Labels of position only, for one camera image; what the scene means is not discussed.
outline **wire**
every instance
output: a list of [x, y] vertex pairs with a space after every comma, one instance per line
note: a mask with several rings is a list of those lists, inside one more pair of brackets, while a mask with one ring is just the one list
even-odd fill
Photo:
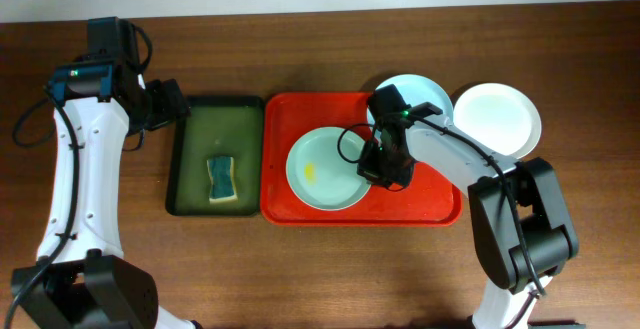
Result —
[[498, 166], [498, 164], [496, 163], [496, 161], [493, 159], [493, 157], [491, 157], [490, 155], [488, 155], [487, 153], [485, 153], [482, 149], [480, 149], [480, 147], [478, 147], [474, 142], [472, 142], [471, 140], [465, 138], [462, 135], [459, 135], [455, 132], [450, 131], [448, 128], [445, 127], [441, 127], [439, 125], [436, 125], [434, 123], [431, 123], [427, 120], [425, 120], [424, 118], [421, 118], [417, 115], [412, 115], [409, 114], [408, 117], [410, 119], [419, 121], [425, 125], [428, 125], [440, 132], [442, 132], [443, 134], [449, 135], [455, 139], [460, 140], [461, 142], [467, 144], [468, 146], [470, 146], [473, 150], [475, 150], [478, 154], [480, 154], [480, 156], [486, 160], [486, 162], [496, 171], [496, 173], [498, 174], [498, 177], [500, 179], [500, 182], [502, 184], [502, 191], [504, 192], [504, 194], [507, 196], [507, 201], [509, 202], [509, 207], [511, 208], [511, 216], [513, 217], [513, 224], [516, 227], [516, 233], [518, 234], [518, 240], [520, 241], [520, 247], [522, 249], [522, 255], [524, 256], [524, 261], [527, 264], [527, 270], [529, 271], [529, 276], [531, 277], [531, 280], [533, 280], [536, 289], [538, 290], [538, 293], [540, 293], [540, 295], [544, 296], [546, 295], [546, 291], [544, 290], [544, 286], [542, 285], [542, 283], [540, 283], [540, 278], [538, 277], [538, 273], [536, 272], [535, 268], [533, 267], [533, 261], [531, 260], [531, 254], [529, 253], [529, 248], [527, 247], [527, 242], [524, 238], [524, 232], [522, 230], [522, 225], [520, 224], [520, 216], [518, 215], [518, 207], [516, 204], [516, 200], [513, 197], [513, 192], [509, 189], [509, 183], [507, 182], [507, 178], [504, 176], [504, 173], [502, 172], [502, 169], [500, 169], [500, 167]]
[[144, 43], [147, 45], [147, 58], [144, 60], [144, 62], [142, 62], [142, 64], [140, 64], [140, 67], [138, 70], [139, 74], [144, 74], [144, 72], [147, 70], [147, 67], [149, 66], [149, 63], [151, 63], [151, 55], [153, 54], [153, 45], [151, 44], [151, 39], [149, 39], [149, 37], [144, 32], [144, 30], [142, 30], [142, 28], [133, 24], [131, 24], [131, 26], [133, 26], [134, 31], [140, 34], [140, 36], [142, 37], [142, 40], [144, 40]]
[[403, 191], [403, 190], [407, 189], [408, 187], [409, 187], [409, 186], [407, 185], [407, 186], [403, 186], [403, 187], [401, 187], [400, 189], [389, 189], [389, 188], [386, 188], [386, 189], [387, 189], [388, 191], [392, 192], [392, 193], [399, 193], [399, 192], [401, 192], [401, 191]]
[[522, 305], [522, 308], [520, 308], [520, 311], [518, 311], [518, 314], [516, 314], [516, 316], [511, 320], [509, 325], [507, 325], [504, 329], [514, 329], [515, 327], [517, 327], [518, 324], [520, 324], [520, 321], [522, 321], [522, 318], [524, 318], [524, 315], [527, 314], [527, 311], [531, 307], [531, 304], [533, 304], [533, 301], [539, 298], [540, 296], [538, 295], [537, 291], [534, 290], [532, 292], [529, 292], [529, 296], [527, 297], [527, 300]]
[[366, 157], [366, 155], [361, 155], [360, 158], [356, 159], [356, 160], [351, 160], [349, 158], [347, 158], [344, 153], [342, 153], [342, 147], [341, 147], [341, 143], [342, 143], [342, 138], [344, 138], [344, 135], [347, 134], [347, 132], [353, 131], [353, 129], [358, 128], [358, 127], [370, 127], [373, 128], [372, 132], [371, 132], [371, 139], [369, 139], [368, 141], [372, 141], [373, 138], [375, 138], [376, 136], [376, 128], [377, 126], [374, 124], [366, 124], [366, 123], [360, 123], [360, 124], [355, 124], [352, 125], [350, 127], [348, 127], [347, 129], [345, 129], [342, 134], [340, 134], [340, 136], [338, 137], [338, 154], [340, 155], [340, 157], [346, 161], [347, 163], [351, 163], [351, 164], [359, 164], [362, 161], [362, 158]]
[[71, 125], [71, 121], [67, 116], [67, 113], [60, 107], [60, 105], [55, 101], [53, 96], [45, 90], [45, 93], [48, 96], [49, 101], [53, 104], [55, 109], [58, 111], [58, 114], [62, 117], [65, 126], [67, 127], [67, 131], [69, 131], [69, 138], [71, 139], [71, 150], [73, 151], [73, 184], [71, 186], [71, 203], [69, 205], [69, 217], [67, 218], [67, 225], [65, 226], [64, 233], [60, 236], [60, 242], [55, 247], [51, 255], [45, 259], [45, 262], [41, 264], [40, 270], [31, 278], [28, 282], [22, 285], [18, 294], [16, 294], [15, 298], [11, 302], [9, 306], [9, 310], [7, 311], [7, 315], [4, 321], [4, 329], [11, 328], [11, 322], [13, 321], [13, 316], [15, 315], [18, 306], [24, 302], [27, 296], [31, 293], [33, 288], [42, 280], [42, 277], [47, 272], [51, 264], [56, 260], [56, 258], [60, 255], [65, 245], [69, 241], [71, 237], [71, 230], [73, 230], [73, 222], [76, 217], [76, 208], [78, 205], [78, 180], [80, 177], [80, 147], [78, 146], [78, 138], [76, 137], [76, 133]]
[[144, 129], [142, 129], [142, 130], [140, 130], [140, 133], [138, 133], [138, 135], [139, 135], [138, 144], [134, 148], [131, 148], [131, 149], [122, 148], [122, 151], [131, 152], [131, 151], [136, 151], [136, 150], [139, 150], [140, 148], [142, 148], [142, 146], [144, 145], [144, 138], [146, 136], [146, 131]]
[[18, 134], [22, 131], [22, 126], [27, 121], [27, 119], [29, 119], [31, 114], [33, 114], [33, 112], [35, 112], [36, 110], [38, 110], [38, 108], [42, 107], [48, 102], [49, 102], [49, 98], [44, 98], [38, 101], [37, 103], [33, 104], [31, 107], [29, 107], [29, 109], [27, 109], [24, 113], [22, 113], [22, 115], [20, 115], [20, 118], [18, 118], [18, 121], [16, 121], [16, 124], [13, 126], [13, 132], [11, 133], [11, 138], [13, 139], [13, 142], [17, 146], [22, 148], [33, 148], [35, 146], [46, 143], [49, 139], [51, 139], [53, 134], [56, 132], [55, 125], [52, 124], [51, 130], [49, 131], [49, 133], [45, 134], [42, 138], [36, 141], [25, 143], [23, 141], [20, 141], [20, 139], [18, 139]]

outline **plate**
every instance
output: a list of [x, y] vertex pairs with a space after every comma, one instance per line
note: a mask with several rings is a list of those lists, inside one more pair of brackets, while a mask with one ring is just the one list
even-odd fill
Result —
[[[344, 161], [337, 150], [344, 129], [324, 127], [303, 135], [287, 157], [287, 181], [305, 204], [320, 210], [346, 209], [362, 199], [370, 184], [356, 173], [356, 164]], [[348, 132], [342, 139], [342, 153], [358, 158], [364, 140]]]
[[453, 123], [491, 150], [516, 158], [529, 154], [542, 133], [540, 114], [531, 100], [497, 83], [465, 91], [456, 102]]
[[[412, 107], [430, 102], [442, 109], [442, 114], [453, 117], [453, 104], [447, 92], [438, 83], [429, 78], [415, 74], [402, 74], [391, 77], [378, 85], [376, 90], [388, 85], [395, 85], [404, 102]], [[367, 108], [367, 122], [374, 124], [373, 115]]]

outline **brown table surface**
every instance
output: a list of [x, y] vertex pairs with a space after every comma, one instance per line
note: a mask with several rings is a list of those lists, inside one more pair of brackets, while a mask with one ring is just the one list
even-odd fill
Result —
[[[396, 73], [428, 76], [450, 94], [476, 82], [519, 88], [543, 121], [532, 155], [556, 169], [581, 241], [532, 318], [640, 325], [640, 2], [134, 22], [154, 43], [146, 79], [176, 78], [185, 94], [358, 91]], [[33, 265], [42, 239], [56, 151], [53, 141], [18, 148], [10, 132], [54, 67], [84, 52], [85, 28], [0, 26], [3, 316], [11, 270]], [[31, 135], [50, 113], [34, 116]], [[464, 319], [478, 306], [486, 276], [466, 207], [434, 229], [173, 217], [164, 209], [172, 141], [173, 128], [159, 130], [123, 154], [119, 225], [125, 259], [153, 275], [176, 315], [207, 329], [369, 328]], [[14, 327], [33, 324], [20, 311]]]

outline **sponge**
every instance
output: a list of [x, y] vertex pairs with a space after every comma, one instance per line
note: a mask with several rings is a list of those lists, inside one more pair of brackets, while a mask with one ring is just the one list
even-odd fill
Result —
[[219, 204], [238, 200], [236, 183], [233, 181], [233, 157], [218, 156], [207, 160], [211, 191], [209, 203]]

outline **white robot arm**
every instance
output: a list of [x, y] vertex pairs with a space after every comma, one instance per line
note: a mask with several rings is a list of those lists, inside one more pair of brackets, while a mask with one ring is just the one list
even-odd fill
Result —
[[[456, 128], [430, 103], [406, 105], [393, 85], [376, 90], [367, 104], [381, 140], [377, 143], [373, 135], [365, 143], [358, 174], [374, 185], [404, 187], [418, 161], [453, 183], [469, 198], [476, 253], [490, 279], [470, 325], [528, 328], [528, 317], [543, 288], [578, 252], [577, 236], [551, 166], [539, 158], [523, 163], [492, 151]], [[517, 211], [513, 213], [516, 202], [532, 205], [533, 214], [520, 220]]]
[[[136, 33], [148, 46], [143, 63]], [[159, 307], [153, 278], [122, 259], [117, 220], [125, 137], [189, 115], [188, 105], [173, 80], [145, 87], [152, 48], [141, 29], [94, 19], [88, 41], [89, 54], [47, 85], [58, 141], [51, 212], [37, 264], [14, 270], [5, 328], [18, 306], [41, 328], [201, 328]]]

